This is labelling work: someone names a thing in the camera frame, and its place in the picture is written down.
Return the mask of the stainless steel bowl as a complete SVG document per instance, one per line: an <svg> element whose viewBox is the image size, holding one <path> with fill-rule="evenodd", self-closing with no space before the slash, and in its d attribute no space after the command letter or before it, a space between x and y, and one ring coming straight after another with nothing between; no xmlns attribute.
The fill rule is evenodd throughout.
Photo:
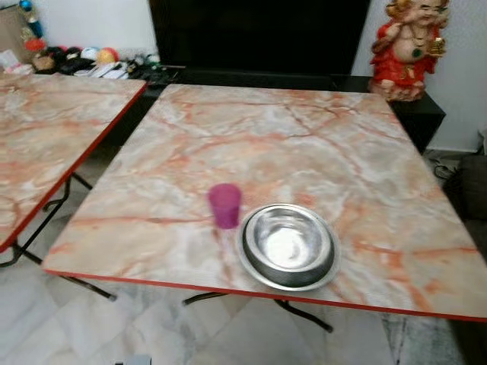
<svg viewBox="0 0 487 365"><path fill-rule="evenodd" d="M240 223L236 241L244 270L275 289L316 290L339 272L337 234L305 206L270 204L254 209Z"/></svg>

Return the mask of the purple plastic cup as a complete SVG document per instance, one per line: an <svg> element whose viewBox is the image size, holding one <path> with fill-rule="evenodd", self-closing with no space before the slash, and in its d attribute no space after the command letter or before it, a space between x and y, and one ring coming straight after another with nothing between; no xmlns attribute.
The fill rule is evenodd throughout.
<svg viewBox="0 0 487 365"><path fill-rule="evenodd" d="M236 185L222 183L212 186L206 198L219 229L230 230L239 226L241 191Z"/></svg>

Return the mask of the red laughing buddha statue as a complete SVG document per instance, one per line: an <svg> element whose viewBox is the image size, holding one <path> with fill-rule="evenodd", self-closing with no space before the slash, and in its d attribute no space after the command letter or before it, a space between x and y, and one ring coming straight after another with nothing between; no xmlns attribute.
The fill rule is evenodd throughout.
<svg viewBox="0 0 487 365"><path fill-rule="evenodd" d="M449 0L390 0L390 20L372 45L369 90L387 101L411 102L425 93L425 76L447 52L441 29L448 25Z"/></svg>

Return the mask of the marble pattern folding table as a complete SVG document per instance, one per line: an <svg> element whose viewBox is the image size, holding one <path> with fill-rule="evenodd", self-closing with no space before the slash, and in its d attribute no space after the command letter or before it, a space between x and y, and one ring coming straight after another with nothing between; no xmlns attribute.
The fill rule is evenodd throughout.
<svg viewBox="0 0 487 365"><path fill-rule="evenodd" d="M148 84L63 75L0 75L0 253L7 268L27 258L68 202L76 168L108 135Z"/></svg>
<svg viewBox="0 0 487 365"><path fill-rule="evenodd" d="M295 204L337 236L322 288L248 274L237 231L208 190L232 183L241 213ZM376 94L171 84L46 254L53 275L375 312L487 320L486 268L389 104Z"/></svg>

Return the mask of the black television screen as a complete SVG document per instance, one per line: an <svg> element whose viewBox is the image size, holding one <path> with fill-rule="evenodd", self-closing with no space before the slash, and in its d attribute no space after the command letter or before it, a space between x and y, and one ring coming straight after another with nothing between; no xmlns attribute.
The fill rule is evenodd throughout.
<svg viewBox="0 0 487 365"><path fill-rule="evenodd" d="M370 0L149 0L161 62L347 74Z"/></svg>

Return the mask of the orange toy ball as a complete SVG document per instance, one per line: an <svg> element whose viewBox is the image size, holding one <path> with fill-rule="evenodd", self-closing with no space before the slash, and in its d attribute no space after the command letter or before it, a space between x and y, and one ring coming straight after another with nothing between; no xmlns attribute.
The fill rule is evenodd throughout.
<svg viewBox="0 0 487 365"><path fill-rule="evenodd" d="M95 58L95 62L97 64L109 64L118 62L118 60L118 52L116 52L115 49L109 48L109 46L99 49L97 52L97 58Z"/></svg>

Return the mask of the blue and gold trophy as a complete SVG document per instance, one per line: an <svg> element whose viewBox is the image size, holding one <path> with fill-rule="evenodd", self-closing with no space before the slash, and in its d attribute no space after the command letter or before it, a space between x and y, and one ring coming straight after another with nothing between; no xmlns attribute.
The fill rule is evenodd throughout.
<svg viewBox="0 0 487 365"><path fill-rule="evenodd" d="M18 0L18 9L20 9L22 17L27 22L27 26L33 32L33 35L37 38L43 38L44 31L36 14L34 3L31 0Z"/></svg>

